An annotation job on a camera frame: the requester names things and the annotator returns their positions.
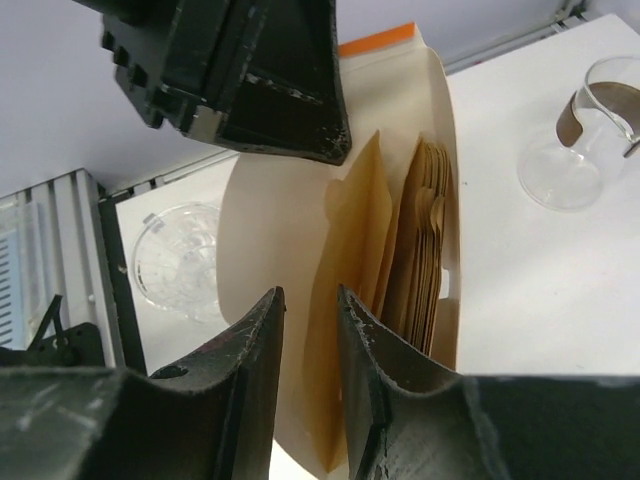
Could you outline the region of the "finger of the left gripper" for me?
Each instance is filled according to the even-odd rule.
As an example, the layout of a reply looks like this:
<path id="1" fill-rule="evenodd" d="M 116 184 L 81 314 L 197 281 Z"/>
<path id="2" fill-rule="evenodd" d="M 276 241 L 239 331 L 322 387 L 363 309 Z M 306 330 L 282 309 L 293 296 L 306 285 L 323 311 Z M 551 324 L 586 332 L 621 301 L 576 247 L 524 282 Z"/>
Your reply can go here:
<path id="1" fill-rule="evenodd" d="M 103 1 L 101 43 L 144 123 L 239 152 L 343 163 L 332 1 Z"/>

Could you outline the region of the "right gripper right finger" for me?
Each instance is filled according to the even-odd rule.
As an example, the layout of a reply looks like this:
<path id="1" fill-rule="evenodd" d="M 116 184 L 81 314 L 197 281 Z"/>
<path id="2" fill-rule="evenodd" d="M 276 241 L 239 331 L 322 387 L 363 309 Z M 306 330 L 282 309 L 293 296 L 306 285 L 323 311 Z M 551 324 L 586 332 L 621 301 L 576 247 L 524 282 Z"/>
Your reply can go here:
<path id="1" fill-rule="evenodd" d="M 635 479 L 635 376 L 465 376 L 346 287 L 337 331 L 353 479 Z"/>

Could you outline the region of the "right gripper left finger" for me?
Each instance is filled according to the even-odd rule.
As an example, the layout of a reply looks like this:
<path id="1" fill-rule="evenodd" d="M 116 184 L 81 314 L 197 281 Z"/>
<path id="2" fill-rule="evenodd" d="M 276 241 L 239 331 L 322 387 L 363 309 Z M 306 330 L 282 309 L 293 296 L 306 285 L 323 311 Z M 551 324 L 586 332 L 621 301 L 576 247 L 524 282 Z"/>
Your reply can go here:
<path id="1" fill-rule="evenodd" d="M 285 296 L 149 377 L 127 368 L 1 372 L 5 479 L 265 479 Z"/>

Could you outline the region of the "clear glass with brown band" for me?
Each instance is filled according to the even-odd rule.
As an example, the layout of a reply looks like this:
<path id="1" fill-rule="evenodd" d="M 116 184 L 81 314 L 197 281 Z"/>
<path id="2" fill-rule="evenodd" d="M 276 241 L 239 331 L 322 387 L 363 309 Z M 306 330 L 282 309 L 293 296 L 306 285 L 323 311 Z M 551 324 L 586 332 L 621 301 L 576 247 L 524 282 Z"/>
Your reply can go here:
<path id="1" fill-rule="evenodd" d="M 557 211 L 593 205 L 639 150 L 639 56 L 596 61 L 555 124 L 522 152 L 518 178 L 537 203 Z"/>

